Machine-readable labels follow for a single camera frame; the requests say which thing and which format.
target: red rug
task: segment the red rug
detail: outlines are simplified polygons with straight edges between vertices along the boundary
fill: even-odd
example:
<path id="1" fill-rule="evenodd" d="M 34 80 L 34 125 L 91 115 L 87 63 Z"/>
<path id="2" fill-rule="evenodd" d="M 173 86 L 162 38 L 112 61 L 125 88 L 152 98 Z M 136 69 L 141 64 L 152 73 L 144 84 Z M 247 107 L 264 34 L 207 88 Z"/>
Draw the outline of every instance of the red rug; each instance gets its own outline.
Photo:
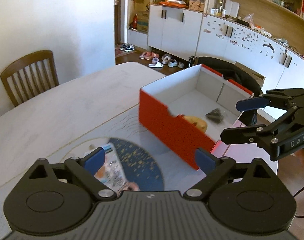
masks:
<path id="1" fill-rule="evenodd" d="M 129 52 L 125 52 L 123 50 L 119 50 L 119 48 L 121 47 L 122 44 L 118 44 L 115 46 L 115 57 L 121 57 L 121 56 L 124 56 L 124 55 L 127 55 L 127 54 L 131 54 L 133 52 L 135 52 L 135 50 L 133 51 L 129 51 Z"/>

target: white wall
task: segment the white wall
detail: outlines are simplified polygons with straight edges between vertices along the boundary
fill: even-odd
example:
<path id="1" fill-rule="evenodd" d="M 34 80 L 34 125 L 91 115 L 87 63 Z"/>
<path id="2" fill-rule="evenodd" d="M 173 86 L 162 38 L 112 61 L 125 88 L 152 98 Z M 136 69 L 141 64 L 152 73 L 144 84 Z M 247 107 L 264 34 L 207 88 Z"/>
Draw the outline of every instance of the white wall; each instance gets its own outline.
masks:
<path id="1" fill-rule="evenodd" d="M 60 84 L 115 65 L 114 0 L 0 0 L 0 74 L 41 49 L 53 51 Z M 0 115 L 11 108 L 0 80 Z"/>

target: open cardboard box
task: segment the open cardboard box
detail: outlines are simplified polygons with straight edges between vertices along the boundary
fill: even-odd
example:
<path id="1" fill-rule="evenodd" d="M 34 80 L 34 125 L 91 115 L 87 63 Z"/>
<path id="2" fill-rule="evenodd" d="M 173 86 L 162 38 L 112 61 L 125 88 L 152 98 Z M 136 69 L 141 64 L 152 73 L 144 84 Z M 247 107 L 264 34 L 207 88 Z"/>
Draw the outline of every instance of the open cardboard box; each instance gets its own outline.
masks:
<path id="1" fill-rule="evenodd" d="M 194 169 L 194 152 L 198 147 L 210 152 L 220 140 L 225 128 L 233 127 L 241 112 L 236 109 L 239 100 L 252 92 L 233 80 L 205 66 L 195 65 L 150 83 L 140 90 L 139 121 L 172 151 Z M 219 108 L 224 116 L 216 124 L 205 115 Z M 206 120 L 205 133 L 186 121 L 182 115 Z"/>

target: ribbed gray panel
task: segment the ribbed gray panel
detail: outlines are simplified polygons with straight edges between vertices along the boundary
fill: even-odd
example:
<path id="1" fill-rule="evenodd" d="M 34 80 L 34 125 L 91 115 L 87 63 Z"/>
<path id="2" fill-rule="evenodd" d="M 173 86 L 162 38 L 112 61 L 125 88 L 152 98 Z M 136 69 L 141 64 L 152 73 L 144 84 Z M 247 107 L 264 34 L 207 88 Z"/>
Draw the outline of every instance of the ribbed gray panel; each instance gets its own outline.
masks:
<path id="1" fill-rule="evenodd" d="M 184 200 L 179 192 L 172 191 L 124 192 L 118 200 L 99 204 L 85 223 L 68 233 L 36 237 L 13 232 L 6 239 L 295 240 L 296 238 L 289 232 L 262 237 L 233 232 L 216 222 L 203 203 Z"/>

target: black chair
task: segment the black chair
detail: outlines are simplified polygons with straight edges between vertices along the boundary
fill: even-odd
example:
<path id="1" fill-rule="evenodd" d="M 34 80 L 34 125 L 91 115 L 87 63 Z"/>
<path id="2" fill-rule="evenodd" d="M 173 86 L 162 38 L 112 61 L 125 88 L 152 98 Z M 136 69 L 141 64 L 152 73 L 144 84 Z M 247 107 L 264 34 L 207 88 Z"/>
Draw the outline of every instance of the black chair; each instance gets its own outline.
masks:
<path id="1" fill-rule="evenodd" d="M 234 80 L 238 84 L 251 90 L 255 97 L 263 94 L 259 84 L 253 77 L 230 62 L 213 57 L 199 57 L 197 63 L 207 65 L 220 72 L 226 80 Z M 247 126 L 255 125 L 257 123 L 257 110 L 243 112 L 239 120 Z"/>

